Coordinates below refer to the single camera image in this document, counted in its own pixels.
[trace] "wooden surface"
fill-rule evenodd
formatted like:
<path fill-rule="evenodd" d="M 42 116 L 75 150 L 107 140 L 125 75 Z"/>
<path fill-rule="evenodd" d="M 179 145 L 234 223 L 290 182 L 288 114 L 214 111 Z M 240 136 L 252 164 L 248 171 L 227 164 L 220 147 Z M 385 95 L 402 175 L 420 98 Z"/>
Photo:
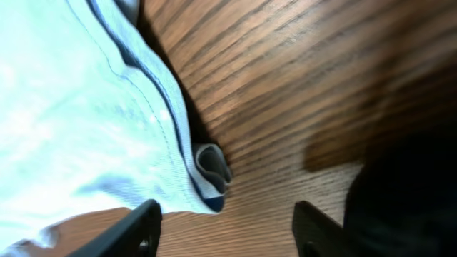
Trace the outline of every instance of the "wooden surface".
<path fill-rule="evenodd" d="M 301 200 L 341 222 L 367 152 L 456 113 L 456 4 L 146 1 L 140 30 L 159 39 L 235 177 L 222 214 L 165 216 L 159 256 L 296 256 Z M 125 213 L 65 223 L 47 254 Z"/>

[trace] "stitching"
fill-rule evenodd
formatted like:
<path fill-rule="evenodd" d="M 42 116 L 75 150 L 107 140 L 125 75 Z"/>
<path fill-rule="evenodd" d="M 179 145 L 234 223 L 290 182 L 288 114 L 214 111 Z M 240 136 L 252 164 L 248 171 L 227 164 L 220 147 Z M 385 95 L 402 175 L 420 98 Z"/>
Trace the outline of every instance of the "stitching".
<path fill-rule="evenodd" d="M 151 112 L 152 112 L 152 115 L 154 115 L 154 118 L 159 121 L 159 119 L 157 118 L 157 115 L 156 113 L 154 112 L 154 110 L 152 109 L 152 106 L 151 104 L 149 103 L 148 99 L 146 98 L 146 96 L 144 95 L 143 91 L 141 91 L 138 86 L 136 86 L 135 83 L 133 83 L 127 76 L 124 76 L 124 75 L 121 75 L 121 74 L 117 74 L 116 72 L 114 72 L 113 70 L 113 67 L 111 67 L 111 64 L 109 62 L 109 58 L 108 58 L 108 55 L 105 53 L 105 51 L 101 48 L 101 46 L 99 45 L 99 43 L 93 38 L 93 36 L 90 34 L 89 30 L 86 28 L 86 26 L 84 26 L 83 22 L 80 20 L 80 18 L 76 15 L 75 11 L 73 10 L 73 7 L 70 5 L 69 3 L 69 0 L 66 0 L 66 4 L 68 5 L 68 7 L 70 8 L 71 10 L 71 13 L 74 15 L 74 17 L 76 18 L 76 20 L 83 26 L 84 30 L 86 30 L 86 33 L 89 35 L 89 37 L 91 38 L 91 40 L 97 45 L 97 47 L 100 49 L 100 51 L 102 52 L 102 54 L 105 56 L 105 59 L 106 59 L 106 62 L 108 64 L 108 67 L 110 69 L 110 71 L 112 72 L 112 74 L 118 76 L 119 78 L 123 79 L 123 80 L 126 80 L 128 81 L 132 86 L 134 86 L 136 89 L 138 89 L 138 91 L 141 92 L 141 95 L 143 96 L 143 98 L 146 100 L 146 102 L 148 103 L 149 105 L 149 108 L 151 109 Z M 166 148 L 167 148 L 167 152 L 169 153 L 169 143 L 168 143 L 168 140 L 165 136 L 165 132 L 164 132 L 164 128 L 162 127 L 162 124 L 160 122 L 158 122 L 159 126 L 160 126 L 160 129 L 161 129 L 161 132 L 162 132 L 162 136 L 166 142 Z"/>

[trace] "black plastic piece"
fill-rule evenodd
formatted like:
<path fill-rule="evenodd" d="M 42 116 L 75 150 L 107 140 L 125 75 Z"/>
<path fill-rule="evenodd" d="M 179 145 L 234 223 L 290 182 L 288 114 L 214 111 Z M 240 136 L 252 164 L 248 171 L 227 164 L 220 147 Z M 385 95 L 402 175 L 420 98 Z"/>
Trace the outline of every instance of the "black plastic piece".
<path fill-rule="evenodd" d="M 70 257 L 155 256 L 159 246 L 160 205 L 147 200 Z"/>
<path fill-rule="evenodd" d="M 356 257 L 343 229 L 307 201 L 296 203 L 292 231 L 300 257 Z"/>

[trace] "black object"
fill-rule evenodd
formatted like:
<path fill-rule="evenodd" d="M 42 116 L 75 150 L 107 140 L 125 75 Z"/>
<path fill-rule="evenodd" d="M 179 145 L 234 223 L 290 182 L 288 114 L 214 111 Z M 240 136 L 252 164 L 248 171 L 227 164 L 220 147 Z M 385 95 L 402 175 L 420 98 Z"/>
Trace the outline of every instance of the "black object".
<path fill-rule="evenodd" d="M 155 256 L 159 246 L 160 205 L 147 200 L 70 257 Z"/>
<path fill-rule="evenodd" d="M 343 229 L 307 201 L 296 203 L 292 231 L 300 257 L 357 256 Z"/>
<path fill-rule="evenodd" d="M 352 183 L 344 228 L 296 204 L 300 257 L 457 256 L 457 140 L 416 135 L 370 160 Z"/>

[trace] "wooden floor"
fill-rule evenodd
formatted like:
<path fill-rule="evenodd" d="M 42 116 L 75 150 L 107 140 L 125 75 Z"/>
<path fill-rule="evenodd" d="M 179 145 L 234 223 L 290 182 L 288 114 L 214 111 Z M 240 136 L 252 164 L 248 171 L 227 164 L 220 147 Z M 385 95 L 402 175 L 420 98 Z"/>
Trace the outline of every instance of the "wooden floor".
<path fill-rule="evenodd" d="M 297 256 L 296 201 L 342 221 L 368 152 L 457 109 L 457 1 L 148 0 L 154 33 L 233 169 L 220 215 L 165 215 L 159 256 Z M 61 226 L 78 248 L 127 210 Z"/>

